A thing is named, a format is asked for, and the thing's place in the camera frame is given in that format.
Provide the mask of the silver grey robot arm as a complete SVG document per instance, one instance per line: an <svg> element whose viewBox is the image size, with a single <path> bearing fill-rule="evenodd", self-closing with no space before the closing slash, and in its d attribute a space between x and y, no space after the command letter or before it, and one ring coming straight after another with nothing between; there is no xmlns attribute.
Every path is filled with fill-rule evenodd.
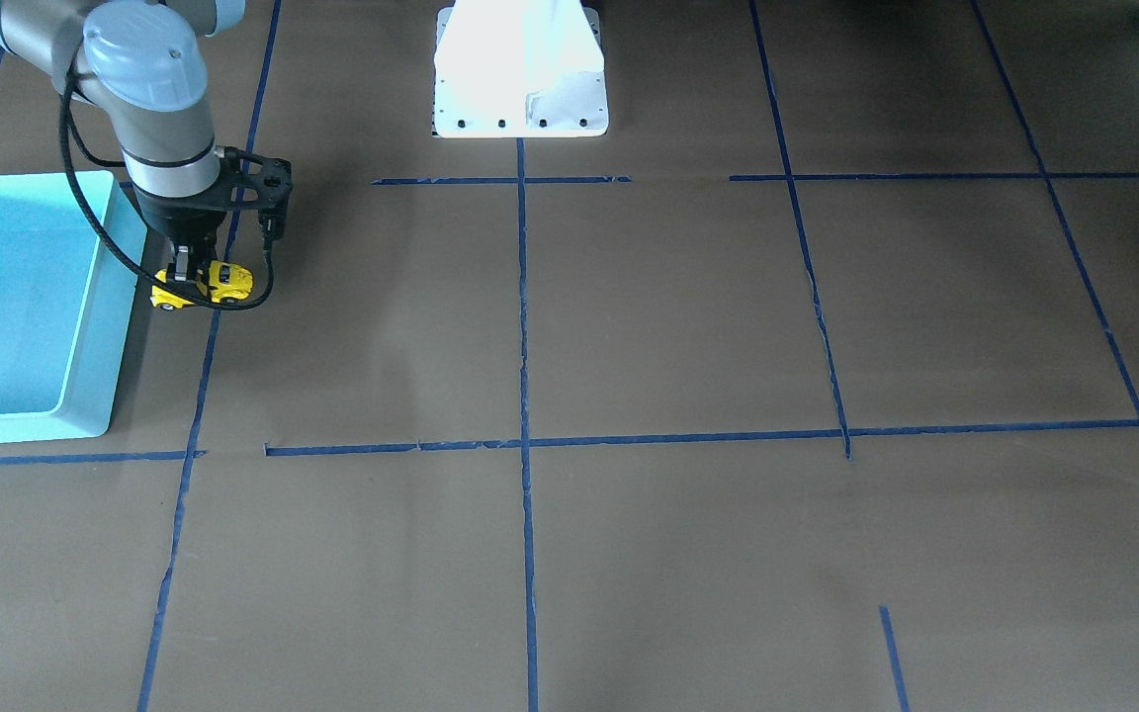
<svg viewBox="0 0 1139 712"><path fill-rule="evenodd" d="M46 72L60 98L60 156L83 144L72 105L107 113L146 226L172 260L157 296L197 298L216 260L226 170L202 36L233 28L241 1L0 1L0 46Z"/></svg>

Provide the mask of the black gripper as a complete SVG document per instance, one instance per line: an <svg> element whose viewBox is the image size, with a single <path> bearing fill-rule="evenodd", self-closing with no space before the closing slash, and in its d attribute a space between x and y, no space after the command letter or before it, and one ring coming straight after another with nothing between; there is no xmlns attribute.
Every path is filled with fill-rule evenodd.
<svg viewBox="0 0 1139 712"><path fill-rule="evenodd" d="M140 186L136 186L134 194L145 224L170 243L167 284L191 284L190 260L194 257L195 287L203 298L212 298L210 265L218 257L218 229L226 222L227 212L187 207L185 199L158 197Z"/></svg>

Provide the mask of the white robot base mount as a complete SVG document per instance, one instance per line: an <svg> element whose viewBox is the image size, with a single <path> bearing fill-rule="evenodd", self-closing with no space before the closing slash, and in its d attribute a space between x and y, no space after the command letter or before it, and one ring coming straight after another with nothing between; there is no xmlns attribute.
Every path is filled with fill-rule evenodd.
<svg viewBox="0 0 1139 712"><path fill-rule="evenodd" d="M579 138L611 126L596 1L454 1L437 13L435 136Z"/></svg>

